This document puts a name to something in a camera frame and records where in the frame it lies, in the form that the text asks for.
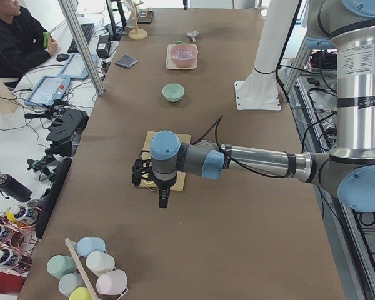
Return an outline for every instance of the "light green bowl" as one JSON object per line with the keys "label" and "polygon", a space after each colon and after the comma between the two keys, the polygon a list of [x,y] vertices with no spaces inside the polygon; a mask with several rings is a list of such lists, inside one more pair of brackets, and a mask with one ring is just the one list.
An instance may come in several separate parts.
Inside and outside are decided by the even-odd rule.
{"label": "light green bowl", "polygon": [[177,102],[183,98],[185,88],[178,83],[170,83],[163,87],[162,95],[169,102]]}

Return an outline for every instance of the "computer mouse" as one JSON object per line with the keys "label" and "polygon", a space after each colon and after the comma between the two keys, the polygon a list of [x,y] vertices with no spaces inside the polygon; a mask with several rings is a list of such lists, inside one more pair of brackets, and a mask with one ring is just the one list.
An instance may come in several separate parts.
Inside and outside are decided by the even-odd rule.
{"label": "computer mouse", "polygon": [[69,54],[60,53],[57,55],[57,61],[66,61],[69,57]]}

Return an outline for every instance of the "brown table surface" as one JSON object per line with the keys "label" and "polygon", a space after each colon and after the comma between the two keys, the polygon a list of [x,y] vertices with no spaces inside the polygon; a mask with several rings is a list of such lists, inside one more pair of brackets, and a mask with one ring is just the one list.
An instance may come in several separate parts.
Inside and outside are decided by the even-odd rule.
{"label": "brown table surface", "polygon": [[[300,150],[287,104],[236,109],[234,81],[250,74],[262,26],[254,9],[156,9],[145,40],[122,38],[114,61],[128,53],[139,62],[111,66],[18,299],[64,299],[46,263],[68,255],[65,238],[89,236],[125,270],[126,300],[344,299],[312,186],[235,170],[217,181],[187,174],[159,209],[157,194],[131,183],[147,131],[196,139],[221,114],[223,143]],[[197,69],[167,70],[167,45],[195,29]],[[180,102],[162,97],[167,83],[186,88]]]}

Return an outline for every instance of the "robotic arm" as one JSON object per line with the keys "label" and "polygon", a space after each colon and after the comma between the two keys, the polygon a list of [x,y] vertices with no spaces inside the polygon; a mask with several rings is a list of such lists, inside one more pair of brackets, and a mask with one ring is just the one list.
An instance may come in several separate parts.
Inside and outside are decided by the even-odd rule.
{"label": "robotic arm", "polygon": [[293,154],[207,141],[190,145],[161,131],[151,143],[151,165],[134,168],[135,183],[143,179],[142,170],[154,178],[160,207],[167,207],[177,171],[217,179],[231,168],[298,178],[357,211],[375,211],[375,0],[311,0],[309,5],[307,35],[330,39],[338,50],[336,147],[326,154]]}

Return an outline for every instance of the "black jacket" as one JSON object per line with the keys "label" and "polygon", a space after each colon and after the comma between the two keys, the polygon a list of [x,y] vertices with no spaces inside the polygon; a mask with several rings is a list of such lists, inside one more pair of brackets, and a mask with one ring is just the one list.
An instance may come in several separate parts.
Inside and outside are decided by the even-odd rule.
{"label": "black jacket", "polygon": [[46,30],[21,6],[21,14],[12,24],[0,19],[0,77],[21,77],[44,63],[50,54],[43,48]]}

